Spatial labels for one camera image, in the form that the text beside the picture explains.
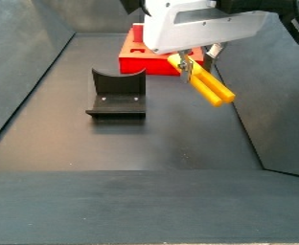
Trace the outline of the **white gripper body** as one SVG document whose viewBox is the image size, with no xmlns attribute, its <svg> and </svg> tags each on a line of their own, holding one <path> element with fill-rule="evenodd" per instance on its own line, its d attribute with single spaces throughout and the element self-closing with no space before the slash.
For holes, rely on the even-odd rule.
<svg viewBox="0 0 299 245">
<path fill-rule="evenodd" d="M 142 42 L 156 54 L 253 36 L 267 13 L 227 14 L 213 0 L 145 0 Z"/>
</svg>

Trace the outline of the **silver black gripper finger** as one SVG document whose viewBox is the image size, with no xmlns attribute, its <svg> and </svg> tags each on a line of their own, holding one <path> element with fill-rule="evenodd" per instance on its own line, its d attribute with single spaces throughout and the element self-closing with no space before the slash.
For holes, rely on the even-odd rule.
<svg viewBox="0 0 299 245">
<path fill-rule="evenodd" d="M 211 45 L 209 49 L 204 53 L 204 63 L 203 68 L 207 72 L 211 71 L 211 68 L 215 64 L 216 59 L 219 58 L 220 53 L 225 48 L 227 43 L 215 43 Z"/>
</svg>

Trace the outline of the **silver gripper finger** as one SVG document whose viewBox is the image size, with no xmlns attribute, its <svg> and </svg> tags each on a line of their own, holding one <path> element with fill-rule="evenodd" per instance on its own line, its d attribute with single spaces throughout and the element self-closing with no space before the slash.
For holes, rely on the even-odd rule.
<svg viewBox="0 0 299 245">
<path fill-rule="evenodd" d="M 192 52 L 191 50 L 183 50 L 177 52 L 180 57 L 180 61 L 177 64 L 177 67 L 180 68 L 180 79 L 185 83 L 189 82 L 192 68 L 193 68 L 193 63 L 191 61 L 191 52 Z"/>
</svg>

